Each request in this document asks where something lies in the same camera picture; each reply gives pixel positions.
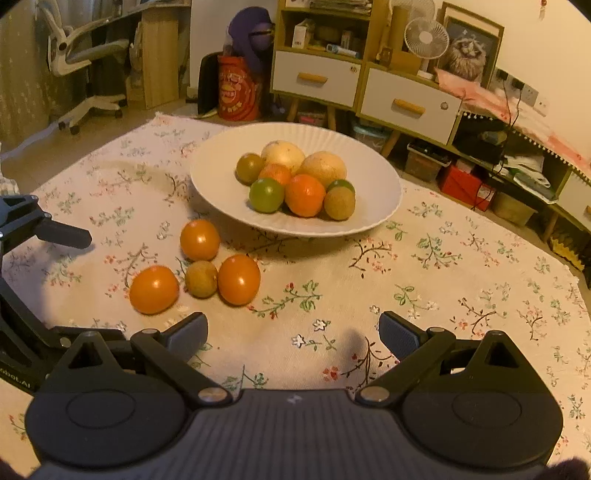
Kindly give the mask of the smooth orange persimmon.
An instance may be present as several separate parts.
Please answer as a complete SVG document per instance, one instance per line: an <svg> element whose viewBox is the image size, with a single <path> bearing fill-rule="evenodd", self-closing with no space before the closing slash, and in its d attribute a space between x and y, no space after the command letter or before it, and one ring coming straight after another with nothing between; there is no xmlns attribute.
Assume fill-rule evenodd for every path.
<svg viewBox="0 0 591 480"><path fill-rule="evenodd" d="M156 315L170 308L179 296L179 284L172 271L155 265L142 270L129 288L131 306L144 315Z"/></svg>

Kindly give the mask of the smooth orange tomato fruit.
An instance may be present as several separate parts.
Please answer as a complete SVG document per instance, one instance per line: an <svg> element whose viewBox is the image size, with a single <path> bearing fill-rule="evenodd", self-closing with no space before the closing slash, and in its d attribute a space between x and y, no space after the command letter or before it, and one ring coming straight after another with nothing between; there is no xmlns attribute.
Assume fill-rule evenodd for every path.
<svg viewBox="0 0 591 480"><path fill-rule="evenodd" d="M184 256L191 261L211 261L217 256L221 236L214 224L208 220L197 219L183 227L179 242Z"/></svg>

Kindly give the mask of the brown kiwi fruit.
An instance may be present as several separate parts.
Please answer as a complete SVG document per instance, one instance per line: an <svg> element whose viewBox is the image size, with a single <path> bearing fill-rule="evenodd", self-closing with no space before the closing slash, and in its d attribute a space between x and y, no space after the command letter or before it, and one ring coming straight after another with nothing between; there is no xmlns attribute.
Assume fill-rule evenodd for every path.
<svg viewBox="0 0 591 480"><path fill-rule="evenodd" d="M349 219L356 210L356 194L348 187L336 186L325 195L324 209L332 220Z"/></svg>

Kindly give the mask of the green lime fruit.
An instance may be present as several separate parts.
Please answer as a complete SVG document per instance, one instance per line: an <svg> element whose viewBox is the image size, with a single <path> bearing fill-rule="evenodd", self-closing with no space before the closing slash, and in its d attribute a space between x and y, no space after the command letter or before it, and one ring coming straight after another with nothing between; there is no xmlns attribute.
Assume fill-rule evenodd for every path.
<svg viewBox="0 0 591 480"><path fill-rule="evenodd" d="M249 189L249 204L253 210L273 214L284 200L284 187L273 178L262 178L252 183Z"/></svg>

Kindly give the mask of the rough orange mandarin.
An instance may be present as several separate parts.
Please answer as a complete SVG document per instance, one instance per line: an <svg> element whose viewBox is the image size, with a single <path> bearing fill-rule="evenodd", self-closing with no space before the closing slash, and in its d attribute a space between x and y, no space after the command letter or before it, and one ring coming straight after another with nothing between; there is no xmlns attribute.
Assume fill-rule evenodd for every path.
<svg viewBox="0 0 591 480"><path fill-rule="evenodd" d="M295 216L311 218L322 210L325 187L310 175L297 174L284 188L284 202Z"/></svg>

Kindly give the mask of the dark yellow-green tomato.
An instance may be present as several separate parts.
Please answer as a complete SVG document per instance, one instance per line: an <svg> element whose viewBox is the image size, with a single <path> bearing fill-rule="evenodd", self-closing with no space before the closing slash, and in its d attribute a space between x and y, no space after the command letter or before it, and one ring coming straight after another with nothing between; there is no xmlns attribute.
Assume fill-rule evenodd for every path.
<svg viewBox="0 0 591 480"><path fill-rule="evenodd" d="M252 185L259 179L259 173L263 170L266 160L256 153L245 153L238 159L235 166L235 177L243 185Z"/></svg>

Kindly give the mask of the smooth orange round fruit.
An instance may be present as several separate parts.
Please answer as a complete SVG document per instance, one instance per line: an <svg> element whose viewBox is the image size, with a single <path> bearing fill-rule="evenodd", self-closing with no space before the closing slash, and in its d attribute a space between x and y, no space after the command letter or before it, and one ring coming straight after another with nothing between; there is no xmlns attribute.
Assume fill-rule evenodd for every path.
<svg viewBox="0 0 591 480"><path fill-rule="evenodd" d="M260 271L256 261L243 254L233 255L218 270L218 291L233 306L247 305L259 292Z"/></svg>

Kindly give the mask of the red storage box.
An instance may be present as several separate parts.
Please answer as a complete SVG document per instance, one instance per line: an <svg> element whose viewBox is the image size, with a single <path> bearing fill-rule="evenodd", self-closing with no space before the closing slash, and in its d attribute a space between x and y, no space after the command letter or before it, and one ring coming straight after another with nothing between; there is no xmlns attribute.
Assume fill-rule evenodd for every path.
<svg viewBox="0 0 591 480"><path fill-rule="evenodd" d="M438 185L444 194L482 212L488 210L496 193L486 182L455 165L445 170Z"/></svg>

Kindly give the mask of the pale yellow speckled fruit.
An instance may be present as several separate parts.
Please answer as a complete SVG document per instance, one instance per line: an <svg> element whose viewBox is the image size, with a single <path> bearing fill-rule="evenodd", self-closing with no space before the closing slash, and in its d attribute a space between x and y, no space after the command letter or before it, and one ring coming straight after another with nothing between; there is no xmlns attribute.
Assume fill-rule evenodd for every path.
<svg viewBox="0 0 591 480"><path fill-rule="evenodd" d="M318 151L309 155L301 163L298 174L314 177L328 188L336 180L346 180L348 170L342 158L328 151Z"/></svg>

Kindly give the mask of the low wooden tv console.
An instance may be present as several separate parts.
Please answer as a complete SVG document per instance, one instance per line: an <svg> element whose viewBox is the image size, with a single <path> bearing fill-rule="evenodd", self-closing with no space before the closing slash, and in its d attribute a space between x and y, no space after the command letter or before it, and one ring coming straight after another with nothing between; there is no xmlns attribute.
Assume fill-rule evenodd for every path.
<svg viewBox="0 0 591 480"><path fill-rule="evenodd" d="M590 169L567 157L552 138L541 140L519 120L464 110L451 145L484 166L512 195L541 215L542 241L590 274Z"/></svg>

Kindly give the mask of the clear plastic storage bin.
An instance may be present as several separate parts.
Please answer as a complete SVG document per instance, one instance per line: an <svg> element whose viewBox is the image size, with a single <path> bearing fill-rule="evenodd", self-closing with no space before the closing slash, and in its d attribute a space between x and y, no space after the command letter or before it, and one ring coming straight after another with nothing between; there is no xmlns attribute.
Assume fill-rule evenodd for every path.
<svg viewBox="0 0 591 480"><path fill-rule="evenodd" d="M373 126L368 123L362 123L360 119L354 118L351 121L351 132L353 138L360 143L381 152L390 138L391 131L381 126Z"/></svg>

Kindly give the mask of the red orange printed bucket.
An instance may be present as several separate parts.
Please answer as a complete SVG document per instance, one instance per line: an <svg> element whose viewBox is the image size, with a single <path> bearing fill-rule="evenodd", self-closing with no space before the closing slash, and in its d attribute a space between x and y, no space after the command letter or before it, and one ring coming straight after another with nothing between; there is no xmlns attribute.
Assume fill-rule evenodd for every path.
<svg viewBox="0 0 591 480"><path fill-rule="evenodd" d="M231 122L259 119L260 83L245 58L219 55L218 115Z"/></svg>

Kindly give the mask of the purple plush toy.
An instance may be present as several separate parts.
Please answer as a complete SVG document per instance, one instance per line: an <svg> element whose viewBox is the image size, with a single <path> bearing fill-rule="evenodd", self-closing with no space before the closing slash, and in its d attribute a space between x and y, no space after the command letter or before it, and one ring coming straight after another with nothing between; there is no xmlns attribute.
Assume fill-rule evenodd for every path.
<svg viewBox="0 0 591 480"><path fill-rule="evenodd" d="M240 10L229 23L228 35L232 53L245 58L252 73L262 73L260 55L270 49L274 37L274 24L266 8L252 6Z"/></svg>

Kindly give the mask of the wooden cabinet white drawers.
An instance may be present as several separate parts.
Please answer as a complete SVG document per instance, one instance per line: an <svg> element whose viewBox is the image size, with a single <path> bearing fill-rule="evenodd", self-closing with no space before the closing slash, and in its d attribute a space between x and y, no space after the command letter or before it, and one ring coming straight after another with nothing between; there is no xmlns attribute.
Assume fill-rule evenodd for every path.
<svg viewBox="0 0 591 480"><path fill-rule="evenodd" d="M296 120L301 102L310 100L328 107L329 129L335 129L339 110L390 128L385 156L402 134L443 148L452 144L462 117L462 101L434 82L376 61L388 13L387 1L375 1L369 16L277 3L270 92L290 97L288 121ZM291 47L297 21L312 17L359 27L365 33L362 57Z"/></svg>

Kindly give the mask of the stack of newspapers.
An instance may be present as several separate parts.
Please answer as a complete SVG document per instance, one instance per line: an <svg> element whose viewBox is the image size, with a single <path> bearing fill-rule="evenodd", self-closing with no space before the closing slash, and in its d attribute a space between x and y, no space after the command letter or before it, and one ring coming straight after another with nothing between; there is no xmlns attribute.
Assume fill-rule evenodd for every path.
<svg viewBox="0 0 591 480"><path fill-rule="evenodd" d="M373 8L372 0L311 0L310 7L344 13L370 16Z"/></svg>

